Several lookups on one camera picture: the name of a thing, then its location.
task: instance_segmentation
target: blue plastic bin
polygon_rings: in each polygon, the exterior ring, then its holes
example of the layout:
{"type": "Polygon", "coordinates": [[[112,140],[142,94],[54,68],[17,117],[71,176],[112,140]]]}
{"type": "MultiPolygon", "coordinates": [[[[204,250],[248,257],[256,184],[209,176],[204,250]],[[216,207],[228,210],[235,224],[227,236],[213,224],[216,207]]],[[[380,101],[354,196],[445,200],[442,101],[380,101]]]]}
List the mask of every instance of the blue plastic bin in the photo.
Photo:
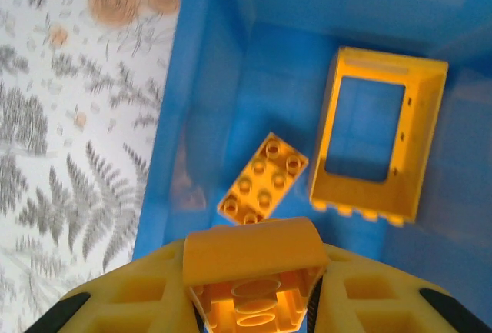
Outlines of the blue plastic bin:
{"type": "Polygon", "coordinates": [[[274,216],[308,216],[492,324],[492,0],[182,0],[134,257],[227,223],[217,204],[268,132],[311,158],[341,45],[450,62],[417,223],[317,213],[307,173],[274,216]]]}

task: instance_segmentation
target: yellow frame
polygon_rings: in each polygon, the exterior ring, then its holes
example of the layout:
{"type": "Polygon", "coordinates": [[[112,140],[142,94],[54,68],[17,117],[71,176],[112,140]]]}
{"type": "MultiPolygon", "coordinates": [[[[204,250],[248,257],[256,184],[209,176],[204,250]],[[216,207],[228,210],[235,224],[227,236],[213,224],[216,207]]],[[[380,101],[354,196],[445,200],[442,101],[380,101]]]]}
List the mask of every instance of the yellow frame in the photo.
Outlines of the yellow frame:
{"type": "Polygon", "coordinates": [[[393,225],[415,220],[447,68],[446,62],[425,58],[357,48],[338,51],[327,81],[311,167],[309,199],[314,208],[335,207],[342,215],[351,215],[355,209],[367,220],[382,215],[393,225]],[[405,87],[389,172],[382,183],[324,170],[345,76],[405,87]]]}

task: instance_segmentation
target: patterned fabric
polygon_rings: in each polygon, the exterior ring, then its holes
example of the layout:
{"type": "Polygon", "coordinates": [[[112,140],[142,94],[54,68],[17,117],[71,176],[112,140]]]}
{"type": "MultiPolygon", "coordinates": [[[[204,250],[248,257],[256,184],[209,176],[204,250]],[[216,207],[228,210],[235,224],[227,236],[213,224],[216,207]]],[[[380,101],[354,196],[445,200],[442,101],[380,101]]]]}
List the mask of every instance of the patterned fabric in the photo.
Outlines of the patterned fabric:
{"type": "Polygon", "coordinates": [[[178,9],[0,1],[0,332],[131,259],[178,9]]]}

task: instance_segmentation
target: blue storage box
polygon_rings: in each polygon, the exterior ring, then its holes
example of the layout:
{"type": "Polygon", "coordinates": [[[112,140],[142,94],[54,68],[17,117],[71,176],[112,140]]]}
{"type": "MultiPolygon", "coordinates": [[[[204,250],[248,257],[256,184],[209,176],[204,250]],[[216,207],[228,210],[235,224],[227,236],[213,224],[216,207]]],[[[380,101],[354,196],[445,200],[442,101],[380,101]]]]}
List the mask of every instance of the blue storage box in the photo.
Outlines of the blue storage box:
{"type": "Polygon", "coordinates": [[[435,282],[492,324],[492,0],[182,0],[134,257],[227,224],[217,205],[268,132],[312,157],[341,45],[450,63],[417,223],[317,213],[307,173],[274,216],[308,216],[325,242],[435,282]]]}

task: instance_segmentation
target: yellow plastic toy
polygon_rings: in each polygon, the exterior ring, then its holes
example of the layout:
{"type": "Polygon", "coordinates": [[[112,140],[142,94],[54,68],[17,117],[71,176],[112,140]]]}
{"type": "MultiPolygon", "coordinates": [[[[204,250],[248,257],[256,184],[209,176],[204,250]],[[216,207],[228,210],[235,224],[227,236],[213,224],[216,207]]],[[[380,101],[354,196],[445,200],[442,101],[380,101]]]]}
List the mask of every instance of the yellow plastic toy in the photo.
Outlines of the yellow plastic toy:
{"type": "Polygon", "coordinates": [[[269,218],[308,166],[308,158],[270,133],[218,205],[239,225],[269,218]]]}
{"type": "Polygon", "coordinates": [[[191,233],[69,292],[26,333],[482,333],[427,281],[324,245],[307,218],[191,233]]]}
{"type": "Polygon", "coordinates": [[[367,220],[413,222],[444,90],[447,63],[356,48],[341,48],[332,63],[318,129],[309,199],[319,211],[358,210],[367,220]],[[387,179],[382,183],[326,172],[342,78],[370,79],[405,87],[387,179]]]}

